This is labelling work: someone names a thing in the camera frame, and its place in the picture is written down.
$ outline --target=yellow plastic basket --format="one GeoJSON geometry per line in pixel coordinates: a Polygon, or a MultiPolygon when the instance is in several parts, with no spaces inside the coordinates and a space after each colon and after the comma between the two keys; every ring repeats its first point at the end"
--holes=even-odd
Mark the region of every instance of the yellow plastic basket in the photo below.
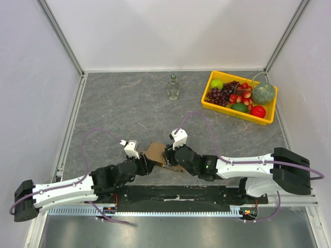
{"type": "Polygon", "coordinates": [[[237,110],[232,110],[230,108],[230,105],[228,104],[226,107],[222,107],[222,106],[218,106],[209,102],[205,102],[205,100],[207,100],[208,98],[206,97],[207,93],[210,91],[211,87],[210,87],[210,83],[213,79],[221,79],[223,83],[227,83],[227,82],[232,82],[232,81],[238,81],[241,84],[244,82],[247,82],[250,86],[252,86],[254,88],[253,85],[253,81],[250,79],[245,79],[243,77],[240,76],[234,76],[234,75],[230,75],[224,72],[220,72],[220,71],[212,71],[209,80],[208,80],[208,84],[205,88],[205,92],[203,93],[202,99],[201,99],[201,103],[202,106],[206,109],[209,110],[214,110],[217,112],[221,112],[223,114],[226,115],[231,115],[233,117],[237,117],[240,119],[244,119],[244,120],[248,120],[251,122],[254,122],[256,124],[260,124],[260,125],[267,125],[270,124],[274,121],[274,117],[275,117],[275,109],[276,109],[276,101],[277,101],[277,93],[278,93],[278,88],[276,86],[275,90],[276,90],[276,95],[275,98],[268,104],[262,105],[265,110],[266,110],[266,115],[264,118],[260,118],[257,116],[253,116],[250,114],[246,114],[243,112],[239,112],[237,110]]]}

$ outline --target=brown cardboard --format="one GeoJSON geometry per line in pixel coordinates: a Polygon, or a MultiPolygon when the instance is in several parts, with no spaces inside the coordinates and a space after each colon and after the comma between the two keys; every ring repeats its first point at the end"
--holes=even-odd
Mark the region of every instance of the brown cardboard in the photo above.
{"type": "Polygon", "coordinates": [[[152,142],[148,150],[145,151],[145,155],[148,159],[157,162],[157,165],[163,168],[171,169],[176,172],[184,171],[180,165],[176,166],[167,166],[166,159],[163,156],[164,153],[164,144],[158,142],[152,142]]]}

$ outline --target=gray table surface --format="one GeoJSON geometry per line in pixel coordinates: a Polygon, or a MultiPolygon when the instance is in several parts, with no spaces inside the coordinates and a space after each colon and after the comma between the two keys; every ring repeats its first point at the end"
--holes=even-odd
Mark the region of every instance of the gray table surface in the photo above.
{"type": "MultiPolygon", "coordinates": [[[[251,79],[256,71],[227,72],[251,79]]],[[[146,150],[151,142],[170,144],[169,134],[192,111],[201,111],[214,132],[216,145],[223,156],[249,157],[285,147],[277,116],[272,124],[261,126],[222,113],[204,109],[201,97],[210,72],[175,72],[180,81],[177,100],[169,100],[167,82],[172,72],[90,73],[81,101],[64,169],[64,180],[85,174],[80,143],[90,129],[101,127],[124,140],[137,140],[146,150]]],[[[264,81],[259,76],[257,81],[264,81]]],[[[199,154],[215,154],[204,120],[192,116],[184,125],[187,145],[199,154]]],[[[91,133],[85,141],[89,167],[123,162],[125,153],[116,140],[105,133],[91,133]]],[[[137,176],[139,185],[236,185],[237,179],[205,182],[188,173],[155,167],[145,177],[137,176]]]]}

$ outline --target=robotic arm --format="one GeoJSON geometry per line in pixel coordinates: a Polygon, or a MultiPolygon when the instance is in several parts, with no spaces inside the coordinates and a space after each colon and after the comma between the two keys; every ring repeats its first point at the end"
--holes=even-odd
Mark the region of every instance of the robotic arm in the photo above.
{"type": "Polygon", "coordinates": [[[98,168],[80,183],[77,182],[83,176],[48,184],[33,184],[32,180],[22,182],[15,192],[15,202],[25,195],[36,194],[15,206],[14,221],[31,220],[39,213],[61,205],[96,201],[112,194],[116,188],[127,182],[133,182],[136,175],[145,176],[152,171],[156,163],[149,160],[144,153],[137,152],[137,141],[121,141],[120,144],[125,146],[127,155],[123,163],[98,168]]]}
{"type": "Polygon", "coordinates": [[[201,156],[186,146],[187,137],[184,130],[173,130],[170,138],[174,143],[167,145],[164,152],[171,165],[180,164],[193,176],[205,181],[244,177],[239,185],[240,194],[252,197],[281,189],[297,195],[311,193],[309,171],[277,164],[290,162],[309,168],[309,160],[285,148],[275,148],[274,153],[249,158],[201,156]]]}
{"type": "MultiPolygon", "coordinates": [[[[165,147],[166,160],[170,165],[180,164],[191,175],[205,181],[244,177],[239,188],[232,193],[232,198],[256,199],[280,189],[298,195],[311,193],[308,171],[270,163],[284,161],[309,168],[307,159],[284,148],[275,148],[274,153],[252,158],[198,155],[186,145],[187,137],[183,129],[171,133],[170,138],[174,142],[165,147]]],[[[14,221],[31,220],[39,213],[56,206],[106,198],[113,194],[116,188],[133,182],[136,175],[145,176],[153,170],[156,163],[149,160],[144,153],[137,152],[137,141],[121,141],[120,144],[125,146],[126,160],[117,165],[98,168],[84,175],[84,180],[79,177],[50,184],[24,181],[15,192],[17,204],[14,207],[14,221]]],[[[242,205],[243,201],[238,201],[237,204],[242,205]]]]}

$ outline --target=clear glass bottle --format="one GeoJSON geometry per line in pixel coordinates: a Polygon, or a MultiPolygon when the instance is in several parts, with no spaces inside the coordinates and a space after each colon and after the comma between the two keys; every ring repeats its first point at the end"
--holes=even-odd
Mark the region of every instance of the clear glass bottle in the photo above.
{"type": "Polygon", "coordinates": [[[179,95],[179,81],[176,79],[176,75],[171,75],[168,82],[168,97],[170,100],[176,100],[179,95]]]}

